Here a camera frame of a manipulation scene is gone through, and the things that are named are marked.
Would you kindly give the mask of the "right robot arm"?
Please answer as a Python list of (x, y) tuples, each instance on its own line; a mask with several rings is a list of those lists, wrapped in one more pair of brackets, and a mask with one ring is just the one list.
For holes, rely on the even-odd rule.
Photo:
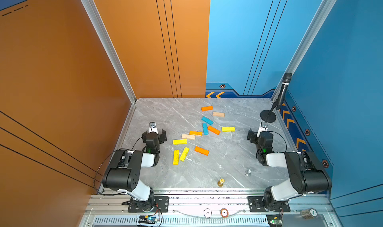
[(262, 197), (249, 197), (251, 212), (289, 212), (288, 202), (307, 193), (330, 191), (332, 181), (314, 152), (282, 152), (272, 149), (269, 131), (248, 131), (247, 139), (256, 145), (256, 158), (262, 166), (285, 168), (288, 179), (267, 187)]

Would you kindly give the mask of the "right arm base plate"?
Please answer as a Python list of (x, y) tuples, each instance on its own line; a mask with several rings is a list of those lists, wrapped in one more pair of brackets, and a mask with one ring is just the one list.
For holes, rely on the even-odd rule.
[(275, 201), (273, 198), (265, 199), (261, 196), (247, 197), (248, 206), (251, 213), (255, 212), (291, 212), (289, 203), (287, 201)]

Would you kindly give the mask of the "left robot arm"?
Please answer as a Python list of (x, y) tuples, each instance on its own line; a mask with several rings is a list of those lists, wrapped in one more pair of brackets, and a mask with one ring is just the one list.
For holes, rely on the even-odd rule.
[(153, 188), (140, 180), (141, 168), (155, 167), (160, 159), (160, 145), (167, 141), (166, 131), (158, 133), (156, 128), (142, 134), (145, 150), (119, 149), (106, 168), (102, 185), (129, 195), (128, 205), (144, 212), (152, 211), (156, 205)]

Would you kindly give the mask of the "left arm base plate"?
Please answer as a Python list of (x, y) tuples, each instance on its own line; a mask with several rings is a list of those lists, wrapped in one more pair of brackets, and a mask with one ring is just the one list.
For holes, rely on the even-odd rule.
[(167, 213), (169, 208), (169, 197), (167, 196), (155, 196), (154, 202), (136, 201), (133, 198), (129, 201), (128, 212), (129, 213), (155, 213), (158, 208), (162, 213)]

